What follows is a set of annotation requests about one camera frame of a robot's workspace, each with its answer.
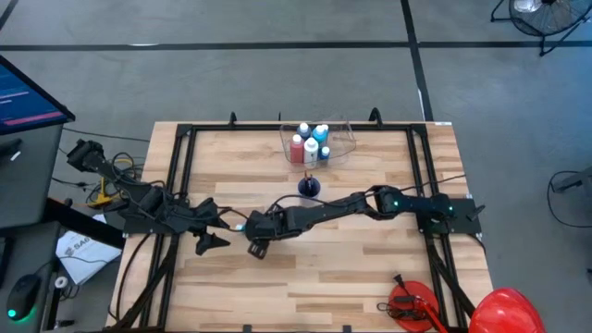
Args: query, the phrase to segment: monitor screen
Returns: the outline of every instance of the monitor screen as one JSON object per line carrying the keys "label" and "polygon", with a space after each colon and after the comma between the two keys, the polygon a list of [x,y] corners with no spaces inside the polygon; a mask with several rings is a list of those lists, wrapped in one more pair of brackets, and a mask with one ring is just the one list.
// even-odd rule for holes
{"label": "monitor screen", "polygon": [[36,84],[25,83],[31,80],[17,69],[11,69],[15,68],[0,63],[0,134],[68,121],[68,115],[60,109],[62,105]]}

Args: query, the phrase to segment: concrete floor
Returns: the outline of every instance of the concrete floor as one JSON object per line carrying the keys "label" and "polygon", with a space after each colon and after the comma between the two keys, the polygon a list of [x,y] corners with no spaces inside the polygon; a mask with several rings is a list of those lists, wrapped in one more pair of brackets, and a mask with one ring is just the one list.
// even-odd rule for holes
{"label": "concrete floor", "polygon": [[[6,6],[7,0],[0,0]],[[413,0],[419,42],[536,41],[509,23],[489,23],[495,1]],[[592,39],[584,25],[573,40]],[[391,0],[20,0],[0,31],[6,44],[406,41],[401,4]],[[545,190],[559,170],[592,164],[588,111],[592,48],[420,49],[434,119],[452,121],[481,221],[495,287],[521,290],[549,332],[592,326],[592,232],[549,214]],[[149,138],[157,120],[270,120],[342,114],[420,120],[409,49],[4,52],[3,56],[70,108],[78,130]],[[68,149],[79,135],[64,132]],[[103,139],[107,154],[142,156],[147,145]],[[55,164],[61,179],[93,180]],[[86,194],[60,184],[56,198]],[[554,196],[558,215],[592,224],[581,190]],[[111,265],[60,305],[99,329],[114,288]]]}

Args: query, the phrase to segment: red object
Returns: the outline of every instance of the red object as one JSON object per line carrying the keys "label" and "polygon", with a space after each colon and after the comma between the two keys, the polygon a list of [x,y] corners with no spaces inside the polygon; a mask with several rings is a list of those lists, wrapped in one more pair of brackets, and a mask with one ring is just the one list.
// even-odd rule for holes
{"label": "red object", "polygon": [[290,141],[290,162],[304,163],[304,140],[298,134]]}
{"label": "red object", "polygon": [[44,115],[39,115],[39,116],[31,116],[31,117],[23,117],[23,118],[18,118],[18,119],[5,120],[4,124],[7,126],[20,125],[20,124],[25,124],[25,123],[32,122],[32,121],[48,119],[48,118],[52,118],[52,117],[60,117],[60,116],[64,116],[64,114],[59,111],[55,111],[55,112],[50,112],[50,113],[47,113]]}
{"label": "red object", "polygon": [[486,296],[475,309],[470,333],[545,333],[537,309],[518,290],[502,288]]}
{"label": "red object", "polygon": [[[425,314],[425,320],[397,320],[397,324],[409,332],[425,332],[435,327],[440,333],[448,330],[438,319],[438,301],[426,285],[408,281],[405,287],[413,301],[395,302],[395,298],[408,296],[401,286],[395,287],[388,297],[389,306],[402,310],[417,310]],[[546,333],[537,309],[518,290],[502,288],[492,291],[476,307],[469,333]]]}
{"label": "red object", "polygon": [[[434,292],[430,288],[428,288],[425,284],[423,284],[421,282],[405,281],[405,289],[407,289],[407,291],[409,291],[409,293],[412,294],[413,296],[418,296],[419,300],[424,301],[428,307],[431,306],[431,308],[433,309],[433,312],[436,314],[436,318],[438,318],[438,312],[439,312],[438,300],[436,299],[436,295],[434,295]],[[411,309],[413,309],[414,306],[417,308],[418,300],[416,300],[414,302],[394,302],[394,298],[398,297],[398,296],[408,296],[407,292],[405,292],[405,290],[403,290],[403,288],[401,288],[401,286],[395,287],[392,290],[392,292],[390,293],[390,296],[388,296],[388,299],[390,300],[388,302],[388,305],[391,308],[396,307],[396,308],[402,309],[402,310],[411,310]],[[406,329],[409,332],[426,332],[428,329],[432,328],[432,323],[428,319],[426,319],[426,320],[397,320],[397,319],[395,319],[395,321],[397,322],[397,324],[399,324],[400,327]]]}

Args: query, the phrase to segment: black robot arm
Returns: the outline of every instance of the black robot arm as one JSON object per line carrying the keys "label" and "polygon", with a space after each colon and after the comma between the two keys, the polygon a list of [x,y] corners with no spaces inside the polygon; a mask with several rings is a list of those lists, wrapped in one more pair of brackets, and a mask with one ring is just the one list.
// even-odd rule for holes
{"label": "black robot arm", "polygon": [[[376,209],[366,201],[371,196],[375,198]],[[245,234],[251,241],[249,253],[263,259],[270,241],[298,237],[318,223],[352,214],[364,214],[376,220],[392,219],[404,212],[426,215],[437,221],[454,217],[446,194],[422,198],[405,195],[391,186],[376,185],[366,192],[352,193],[347,198],[315,207],[292,206],[264,214],[253,211],[245,225]]]}
{"label": "black robot arm", "polygon": [[[220,218],[226,211],[218,212],[220,207],[212,198],[191,208],[189,200],[176,198],[163,187],[156,186],[156,182],[139,182],[127,176],[105,159],[103,147],[97,142],[79,140],[76,148],[68,154],[68,163],[80,171],[100,174],[125,193],[122,196],[125,206],[119,214],[126,219],[126,224],[147,226],[145,229],[150,231],[144,232],[189,231],[200,238],[195,249],[198,255],[211,248],[230,245],[227,240],[207,232],[207,227],[229,229],[229,225]],[[374,197],[376,208],[366,201],[369,197]],[[346,198],[314,207],[283,208],[274,204],[265,213],[253,211],[244,231],[251,241],[249,253],[263,259],[270,241],[298,237],[316,224],[352,214],[364,214],[376,220],[392,219],[403,212],[425,215],[440,222],[454,217],[446,194],[423,198],[405,195],[391,186],[376,185],[368,191],[355,192]]]}
{"label": "black robot arm", "polygon": [[230,242],[208,233],[207,227],[229,228],[212,198],[195,207],[189,200],[177,198],[156,183],[139,182],[105,159],[103,146],[93,141],[78,140],[68,153],[68,163],[82,172],[95,172],[112,182],[122,192],[123,206],[118,213],[126,225],[144,226],[144,233],[174,234],[190,232],[199,237],[195,252],[199,255],[211,248],[228,246]]}

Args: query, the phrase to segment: wooden tabletop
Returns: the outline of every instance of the wooden tabletop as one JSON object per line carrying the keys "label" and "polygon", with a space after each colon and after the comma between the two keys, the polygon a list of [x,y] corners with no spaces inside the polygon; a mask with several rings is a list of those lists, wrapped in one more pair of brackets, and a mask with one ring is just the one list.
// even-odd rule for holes
{"label": "wooden tabletop", "polygon": [[[167,178],[177,124],[154,125],[142,180]],[[438,179],[461,175],[463,163],[452,126],[426,126]],[[335,200],[376,184],[413,185],[404,132],[354,135],[357,147],[347,161],[313,171],[322,184],[319,199]],[[416,141],[422,179],[427,179],[419,138]],[[186,146],[184,142],[181,156]],[[193,158],[189,187],[192,205],[211,196],[218,205],[233,206],[246,215],[252,210],[265,210],[281,195],[296,192],[302,178],[302,171],[286,161],[275,131],[199,132]],[[451,197],[463,197],[469,192],[465,179],[439,187]],[[290,204],[303,203],[299,199],[282,202],[284,206]],[[239,216],[227,215],[225,220],[231,225],[244,223]],[[240,331],[242,325],[250,324],[253,330],[260,331],[341,331],[343,325],[352,325],[354,331],[392,332],[402,329],[379,312],[376,304],[387,301],[394,287],[393,276],[401,273],[405,280],[421,281],[432,288],[424,238],[411,214],[390,221],[347,216],[327,222],[298,238],[272,242],[264,260],[247,254],[249,242],[242,234],[215,232],[232,244],[201,257],[195,254],[197,240],[189,234],[181,237],[167,331]],[[141,238],[128,239],[121,267],[125,267]],[[492,291],[483,250],[468,236],[451,235],[450,240],[460,284],[477,305]],[[131,265],[122,314],[144,288],[153,246],[151,237]],[[444,290],[450,322],[455,323],[450,292],[446,287]],[[157,318],[160,294],[159,289],[154,297],[152,324]]]}

